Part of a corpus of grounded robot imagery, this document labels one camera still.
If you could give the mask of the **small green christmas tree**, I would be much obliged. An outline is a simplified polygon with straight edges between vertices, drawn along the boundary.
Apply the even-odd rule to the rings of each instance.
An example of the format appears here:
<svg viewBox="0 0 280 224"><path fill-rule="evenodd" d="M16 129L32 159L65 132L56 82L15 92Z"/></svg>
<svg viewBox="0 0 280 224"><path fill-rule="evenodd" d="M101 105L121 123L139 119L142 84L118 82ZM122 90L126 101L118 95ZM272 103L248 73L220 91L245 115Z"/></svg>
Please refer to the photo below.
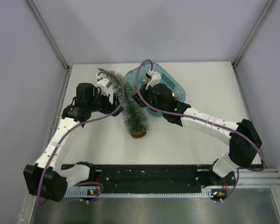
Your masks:
<svg viewBox="0 0 280 224"><path fill-rule="evenodd" d="M125 80L125 76L113 70L98 68L99 72L111 81L111 87L123 106L122 116L126 129L133 138L142 138L147 134L149 122L143 108L139 107L133 95L135 88Z"/></svg>

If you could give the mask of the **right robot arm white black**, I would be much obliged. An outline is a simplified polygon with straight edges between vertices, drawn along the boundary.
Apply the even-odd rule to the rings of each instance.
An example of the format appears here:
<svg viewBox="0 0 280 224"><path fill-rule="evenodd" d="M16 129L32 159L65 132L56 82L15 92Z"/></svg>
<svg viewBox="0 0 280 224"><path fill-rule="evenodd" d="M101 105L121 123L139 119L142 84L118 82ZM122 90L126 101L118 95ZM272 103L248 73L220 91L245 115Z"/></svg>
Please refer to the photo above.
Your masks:
<svg viewBox="0 0 280 224"><path fill-rule="evenodd" d="M253 170L252 162L256 155L260 154L262 141L250 120L231 122L205 114L177 100L165 84L156 84L154 87L141 86L133 95L133 100L139 107L149 107L155 112L160 112L171 124L203 132L229 147L227 153L214 161L208 173L211 183L220 184L237 168Z"/></svg>

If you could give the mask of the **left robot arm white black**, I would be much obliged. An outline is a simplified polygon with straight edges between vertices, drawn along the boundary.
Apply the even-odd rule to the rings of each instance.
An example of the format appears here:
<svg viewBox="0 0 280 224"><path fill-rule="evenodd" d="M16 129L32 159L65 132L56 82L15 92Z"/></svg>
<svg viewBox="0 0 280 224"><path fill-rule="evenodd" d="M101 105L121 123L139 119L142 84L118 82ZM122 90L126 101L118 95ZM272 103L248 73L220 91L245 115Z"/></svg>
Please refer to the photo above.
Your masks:
<svg viewBox="0 0 280 224"><path fill-rule="evenodd" d="M63 161L73 148L72 142L83 129L92 113L100 112L104 117L117 116L122 107L117 95L110 101L107 78L97 81L96 85L80 83L76 88L76 96L70 105L65 107L52 139L42 155L33 165L27 165L23 174L30 195L59 202L68 188L80 182L92 185L96 181L96 173L91 171L92 164L77 162L69 169L62 169Z"/></svg>

